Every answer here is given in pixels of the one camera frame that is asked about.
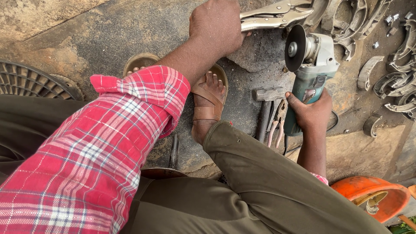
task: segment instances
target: pliers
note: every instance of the pliers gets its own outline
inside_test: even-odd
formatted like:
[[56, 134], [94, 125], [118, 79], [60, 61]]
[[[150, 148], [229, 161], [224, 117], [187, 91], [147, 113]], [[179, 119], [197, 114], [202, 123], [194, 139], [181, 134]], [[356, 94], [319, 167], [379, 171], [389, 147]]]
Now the pliers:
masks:
[[277, 125], [279, 125], [279, 134], [277, 135], [276, 145], [275, 145], [276, 149], [279, 148], [279, 143], [283, 136], [283, 125], [285, 123], [286, 109], [287, 109], [286, 102], [284, 99], [282, 99], [280, 101], [279, 106], [277, 107], [277, 111], [272, 122], [272, 127], [269, 132], [269, 137], [267, 139], [268, 147], [270, 147], [270, 145], [272, 144], [273, 132], [275, 131]]
[[284, 28], [289, 23], [312, 14], [311, 2], [305, 0], [281, 0], [255, 10], [241, 12], [241, 32], [259, 28]]

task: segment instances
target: olive green trousers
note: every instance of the olive green trousers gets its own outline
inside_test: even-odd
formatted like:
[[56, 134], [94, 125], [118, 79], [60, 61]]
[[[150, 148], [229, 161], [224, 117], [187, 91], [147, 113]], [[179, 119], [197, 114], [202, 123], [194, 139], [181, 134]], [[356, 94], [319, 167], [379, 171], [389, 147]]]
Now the olive green trousers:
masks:
[[[85, 104], [0, 95], [0, 176], [7, 178]], [[203, 149], [229, 186], [194, 177], [142, 177], [120, 233], [390, 233], [308, 171], [229, 121], [211, 127]]]

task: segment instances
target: grinding disc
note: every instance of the grinding disc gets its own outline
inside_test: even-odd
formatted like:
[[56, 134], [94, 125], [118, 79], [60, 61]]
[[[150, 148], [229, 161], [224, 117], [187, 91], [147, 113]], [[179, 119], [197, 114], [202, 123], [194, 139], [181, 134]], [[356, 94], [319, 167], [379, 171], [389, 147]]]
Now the grinding disc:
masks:
[[[289, 56], [290, 43], [296, 43], [296, 54], [293, 57]], [[306, 33], [301, 25], [295, 25], [290, 30], [286, 39], [285, 46], [285, 62], [289, 71], [295, 72], [302, 65], [306, 53]]]

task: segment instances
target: concrete floor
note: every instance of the concrete floor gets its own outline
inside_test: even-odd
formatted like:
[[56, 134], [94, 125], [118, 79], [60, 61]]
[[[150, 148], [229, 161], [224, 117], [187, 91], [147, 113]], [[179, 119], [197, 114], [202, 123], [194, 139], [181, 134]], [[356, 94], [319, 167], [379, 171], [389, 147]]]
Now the concrete floor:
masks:
[[[192, 9], [203, 1], [17, 2], [0, 3], [0, 7], [5, 9], [0, 13], [0, 58], [66, 76], [77, 82], [86, 100], [91, 101], [97, 93], [89, 83], [90, 75], [121, 77], [124, 63], [139, 52], [165, 56], [187, 39], [188, 17]], [[367, 4], [374, 7], [375, 2], [369, 0]], [[242, 10], [268, 3], [271, 1], [240, 1]], [[401, 9], [404, 3], [407, 3], [405, 11]], [[387, 14], [399, 13], [403, 19], [408, 10], [416, 13], [414, 1], [396, 0], [391, 3]], [[328, 133], [327, 139], [330, 182], [358, 174], [383, 177], [393, 182], [415, 176], [416, 127], [412, 127], [413, 122], [384, 108], [383, 104], [392, 99], [380, 100], [372, 90], [357, 89], [359, 70], [372, 56], [384, 55], [385, 59], [373, 70], [371, 84], [388, 73], [384, 68], [387, 55], [395, 52], [405, 34], [399, 29], [394, 36], [385, 37], [387, 30], [386, 24], [380, 22], [371, 35], [357, 43], [356, 54], [350, 62], [343, 61], [343, 49], [335, 47], [336, 59], [341, 65], [336, 77], [328, 81], [327, 89], [333, 97], [334, 110], [340, 114], [340, 121]], [[218, 61], [230, 83], [223, 119], [232, 120], [234, 126], [252, 136], [260, 103], [253, 101], [251, 90], [274, 86], [292, 89], [294, 75], [282, 72], [285, 62], [281, 37], [282, 30], [259, 30], [244, 42], [241, 51], [229, 56], [236, 63], [227, 58]], [[375, 41], [380, 43], [377, 49], [371, 47]], [[247, 54], [246, 51], [251, 49], [252, 52]], [[246, 60], [242, 51], [247, 54]], [[256, 64], [258, 71], [249, 73], [237, 63], [249, 71], [255, 70], [247, 64]], [[362, 133], [364, 122], [373, 113], [383, 115], [375, 139]], [[175, 130], [181, 137], [179, 169], [191, 176], [213, 177], [218, 174], [218, 168], [190, 136], [192, 115], [193, 99], [190, 95]], [[350, 133], [343, 134], [345, 129]], [[291, 138], [290, 148], [300, 143], [301, 137]], [[170, 145], [171, 137], [159, 140], [149, 154], [146, 167], [166, 167]], [[290, 159], [296, 157], [296, 151], [289, 156]]]

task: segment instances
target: power cord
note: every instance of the power cord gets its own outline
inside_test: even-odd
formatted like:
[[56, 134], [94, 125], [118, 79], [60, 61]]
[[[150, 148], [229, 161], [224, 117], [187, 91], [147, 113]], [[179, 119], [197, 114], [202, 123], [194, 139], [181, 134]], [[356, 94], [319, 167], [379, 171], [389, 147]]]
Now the power cord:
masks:
[[[330, 127], [327, 130], [327, 132], [331, 131], [335, 126], [338, 125], [338, 122], [339, 122], [339, 116], [338, 116], [338, 114], [334, 110], [332, 110], [331, 112], [334, 113], [337, 118], [336, 118], [335, 124], [332, 127]], [[283, 156], [286, 156], [287, 153], [292, 152], [292, 151], [295, 151], [295, 150], [299, 149], [300, 147], [302, 147], [302, 145], [300, 145], [300, 146], [298, 146], [296, 148], [293, 148], [293, 149], [291, 149], [291, 150], [288, 151], [287, 150], [288, 144], [289, 144], [289, 136], [285, 135], [285, 150], [283, 152]]]

